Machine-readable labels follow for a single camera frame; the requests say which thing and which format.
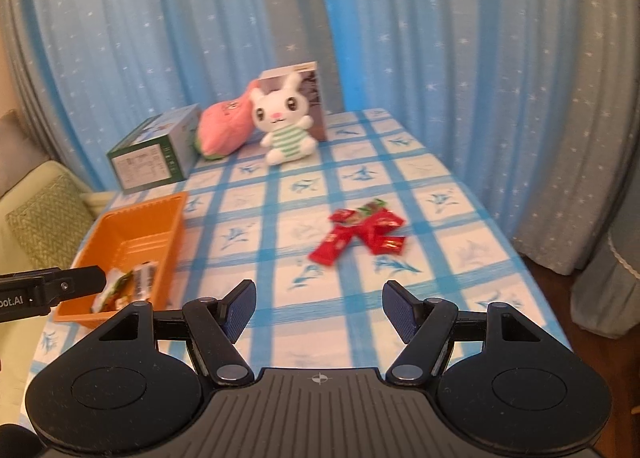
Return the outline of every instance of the table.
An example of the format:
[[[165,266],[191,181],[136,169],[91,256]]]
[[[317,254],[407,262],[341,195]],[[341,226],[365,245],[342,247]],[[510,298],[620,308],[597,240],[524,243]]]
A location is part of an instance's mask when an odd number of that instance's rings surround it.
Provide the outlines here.
[[[327,117],[328,141],[314,155],[267,167],[249,143],[228,159],[201,160],[179,184],[118,195],[110,209],[186,190],[186,232],[168,308],[222,297],[242,279],[257,308],[236,346],[255,372],[264,366],[377,366],[404,347],[387,321],[380,290],[395,279],[418,298],[442,297],[484,311],[514,305],[568,345],[520,257],[475,196],[383,109]],[[328,216],[370,199],[407,219],[401,257],[373,256],[352,241],[334,267],[307,254],[331,230]],[[49,318],[28,381],[87,330]],[[159,343],[189,361],[184,343]],[[481,343],[456,343],[452,362]],[[30,426],[22,406],[21,423]]]

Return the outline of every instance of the woven pillow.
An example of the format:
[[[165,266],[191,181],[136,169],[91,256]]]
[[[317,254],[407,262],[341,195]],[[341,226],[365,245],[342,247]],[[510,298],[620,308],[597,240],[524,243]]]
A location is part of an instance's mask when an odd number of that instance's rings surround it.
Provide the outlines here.
[[[6,222],[37,268],[67,269],[94,219],[78,188],[68,176],[60,175],[8,213]]]

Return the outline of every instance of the blue curtain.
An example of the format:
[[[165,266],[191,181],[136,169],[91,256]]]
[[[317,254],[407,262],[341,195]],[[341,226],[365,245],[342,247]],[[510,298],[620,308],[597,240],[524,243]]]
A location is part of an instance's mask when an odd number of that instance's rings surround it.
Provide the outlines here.
[[[562,135],[578,0],[325,1],[346,108],[387,108],[513,234]]]
[[[105,153],[150,115],[234,98],[275,65],[262,0],[33,0],[47,92],[88,183],[116,188]]]

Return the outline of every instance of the curtain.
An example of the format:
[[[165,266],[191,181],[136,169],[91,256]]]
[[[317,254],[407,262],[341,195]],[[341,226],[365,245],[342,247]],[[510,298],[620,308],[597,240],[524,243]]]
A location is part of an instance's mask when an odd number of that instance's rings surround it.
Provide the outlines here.
[[[621,337],[640,323],[640,163],[620,211],[593,261],[572,288],[571,318],[605,337]]]
[[[49,65],[39,61],[45,59],[45,55],[38,40],[31,0],[0,0],[0,16],[14,87],[20,100],[20,122],[52,159],[95,185],[95,174],[77,139],[64,133],[68,122],[57,92],[52,91]]]
[[[324,0],[265,0],[265,3],[278,63],[287,66],[316,60],[322,107],[326,112],[343,111],[334,42]]]
[[[615,177],[598,175],[624,167],[634,141],[622,129],[636,123],[636,0],[326,2],[346,108],[387,108],[517,248],[574,268],[616,192]],[[579,179],[589,171],[590,189],[558,186],[565,165]],[[602,197],[581,218],[593,223],[574,229],[564,218],[588,194]],[[552,229],[564,244],[541,257]]]
[[[615,209],[638,142],[640,0],[580,0],[575,76],[514,245],[558,273],[582,268]]]
[[[65,134],[78,139],[98,188],[115,187],[105,153],[144,118],[234,98],[274,65],[262,0],[33,0],[33,7]]]

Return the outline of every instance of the green cardboard box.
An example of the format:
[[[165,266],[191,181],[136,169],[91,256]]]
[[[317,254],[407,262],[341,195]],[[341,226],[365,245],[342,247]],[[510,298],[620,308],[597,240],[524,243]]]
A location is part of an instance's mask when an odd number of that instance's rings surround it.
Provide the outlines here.
[[[197,104],[149,117],[107,156],[122,191],[131,194],[186,180],[198,159]]]

